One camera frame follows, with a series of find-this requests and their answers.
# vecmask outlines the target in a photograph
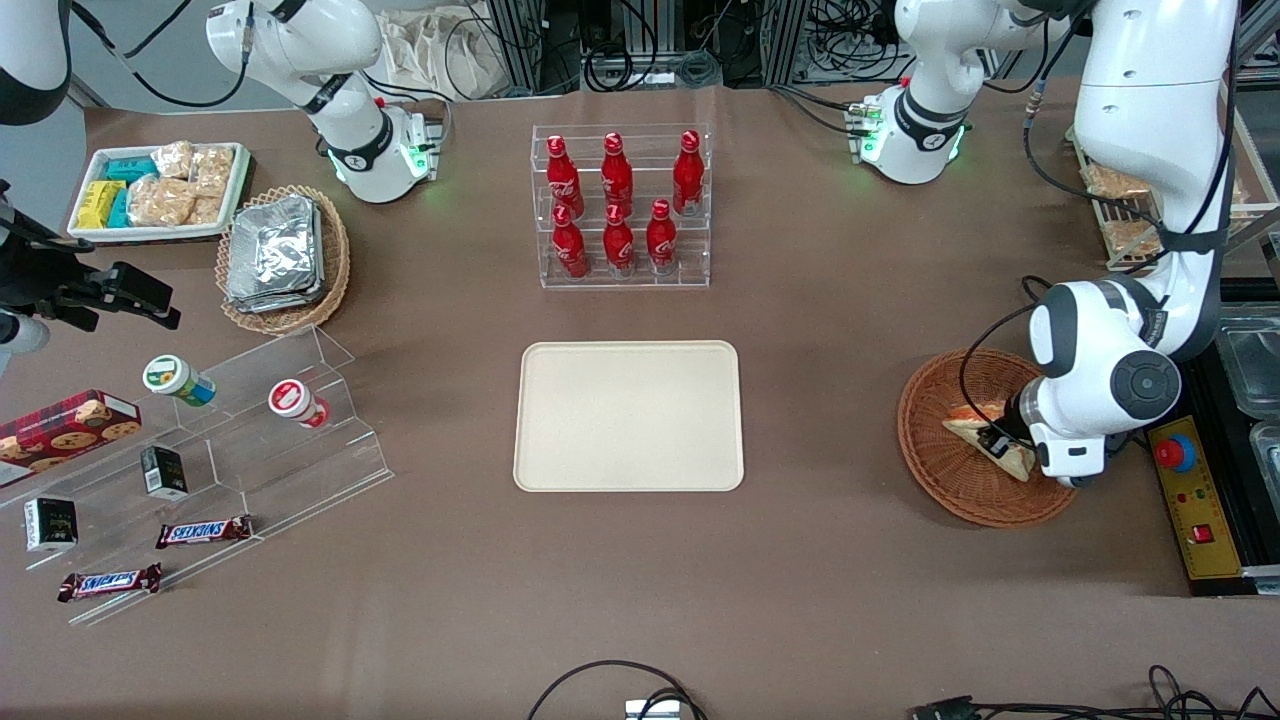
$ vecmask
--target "white tray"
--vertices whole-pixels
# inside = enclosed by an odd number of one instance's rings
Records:
[[[530,492],[742,482],[737,351],[723,341],[531,345],[517,415],[512,474]]]
[[[244,187],[244,176],[248,173],[248,149],[238,142],[198,142],[196,145],[212,145],[215,147],[230,147],[236,154],[232,160],[232,174],[227,181],[227,191],[223,192],[223,208],[218,211],[218,220],[200,225],[177,225],[172,228],[78,228],[76,215],[79,206],[84,204],[84,192],[88,183],[102,179],[102,172],[108,160],[122,158],[143,158],[151,154],[159,145],[146,145],[140,147],[108,147],[93,152],[88,163],[88,170],[81,179],[79,192],[76,193],[76,205],[72,206],[72,217],[67,220],[67,234],[79,237],[97,245],[134,245],[148,242],[163,242],[170,240],[183,240],[188,237],[205,237],[221,234],[223,228],[230,224],[236,213],[237,200]]]

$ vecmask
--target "clear acrylic rack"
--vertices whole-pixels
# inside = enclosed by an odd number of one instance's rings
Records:
[[[672,169],[680,156],[680,136],[685,131],[701,135],[703,204],[696,215],[678,217],[676,220],[676,272],[662,277],[653,272],[644,249],[645,227],[653,201],[671,200],[673,190]],[[616,132],[622,136],[627,160],[631,161],[635,181],[634,213],[628,227],[635,234],[636,270],[630,278],[617,279],[609,274],[604,258],[604,187],[600,184],[600,164],[604,161],[604,136]],[[580,279],[570,278],[556,258],[552,243],[550,187],[547,184],[547,138],[558,135],[564,138],[568,156],[577,165],[586,211],[576,224],[586,241],[586,254],[591,272]],[[556,290],[618,290],[653,287],[707,287],[712,281],[712,131],[705,123],[687,124],[611,124],[611,126],[534,126],[530,151],[534,233],[538,238],[538,274],[543,287]]]
[[[138,570],[161,562],[163,594],[198,573],[257,547],[285,529],[390,479],[378,436],[356,414],[338,369],[353,357],[307,327],[204,370],[218,384],[212,402],[191,407],[150,395],[138,402],[142,432],[54,471],[15,484],[0,501],[4,542],[24,543],[23,505],[37,496],[76,503],[79,542],[59,553],[28,552],[28,570],[47,578],[49,601],[69,573]],[[329,404],[329,420],[303,428],[266,406],[278,380],[298,378]],[[189,495],[154,498],[140,456],[156,445],[182,456]],[[156,550],[161,524],[253,516],[253,536]],[[145,591],[69,603],[72,624],[95,624],[151,597]]]

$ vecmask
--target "tabletop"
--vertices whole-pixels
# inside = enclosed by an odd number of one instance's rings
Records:
[[[1061,142],[1069,86],[1050,88],[1034,136],[1061,178],[1078,177]],[[676,674],[712,717],[735,720],[899,717],[961,693],[1146,705],[1153,662],[1233,705],[1274,683],[1280,603],[1187,596],[1139,450],[1023,530],[948,515],[899,455],[895,409],[916,368],[1019,306],[1020,275],[1103,272],[1088,205],[1024,160],[1021,108],[983,94],[955,163],[904,187],[764,91],[466,104],[439,181],[383,206],[339,184],[302,113],[87,111],[91,150],[242,142],[255,192],[294,183],[333,199],[352,275],[325,329],[356,356],[343,372],[397,475],[92,628],[68,626],[55,588],[20,570],[23,548],[0,547],[4,716],[522,717],[559,673],[605,657]],[[709,288],[539,286],[532,126],[614,122],[712,124]],[[209,366],[266,340],[223,316],[214,245],[90,256],[122,259],[174,287],[182,327],[55,328],[10,364],[0,414],[87,387],[134,397],[155,355]],[[1229,270],[1265,274],[1260,256]],[[516,487],[529,345],[704,338],[740,357],[737,489]],[[1024,325],[991,345],[1027,355]],[[543,712],[620,717],[657,687],[598,670]]]

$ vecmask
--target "aluminum foil package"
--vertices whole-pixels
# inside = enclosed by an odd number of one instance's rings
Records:
[[[253,205],[232,224],[227,301],[242,313],[307,305],[324,295],[320,209],[289,195]]]

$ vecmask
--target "wicker basket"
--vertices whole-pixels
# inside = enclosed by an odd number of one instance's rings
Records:
[[[942,427],[960,395],[960,360],[954,350],[929,360],[911,375],[897,406],[897,442],[911,474],[925,492],[960,518],[989,528],[1021,528],[1053,518],[1075,491],[1032,470],[1029,482],[1011,478],[978,448]],[[974,402],[1007,398],[1039,372],[1016,355],[979,348],[965,370]]]
[[[275,202],[287,195],[303,195],[310,197],[320,208],[320,236],[324,242],[324,277],[329,286],[325,296],[314,305],[300,307],[285,307],[270,313],[241,313],[230,302],[223,302],[223,313],[237,325],[257,331],[260,333],[282,336],[288,334],[303,325],[321,324],[328,320],[342,297],[347,293],[347,282],[351,279],[351,243],[347,241],[347,228],[338,217],[338,210],[323,192],[311,187],[285,186],[275,187],[257,195],[244,202],[248,205],[265,205]],[[218,265],[214,268],[214,278],[218,288],[227,295],[227,269],[229,265],[230,228],[223,231],[221,240],[218,241]]]

